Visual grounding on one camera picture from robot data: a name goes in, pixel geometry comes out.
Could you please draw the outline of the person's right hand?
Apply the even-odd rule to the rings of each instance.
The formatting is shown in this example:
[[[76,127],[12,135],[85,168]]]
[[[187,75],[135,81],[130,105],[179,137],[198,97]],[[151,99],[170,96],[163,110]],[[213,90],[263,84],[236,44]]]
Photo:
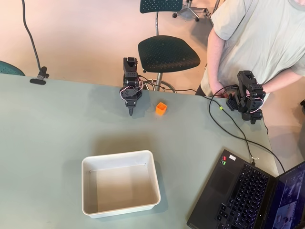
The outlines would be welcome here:
[[[217,85],[212,88],[213,95],[216,97],[227,98],[227,93],[222,85]]]

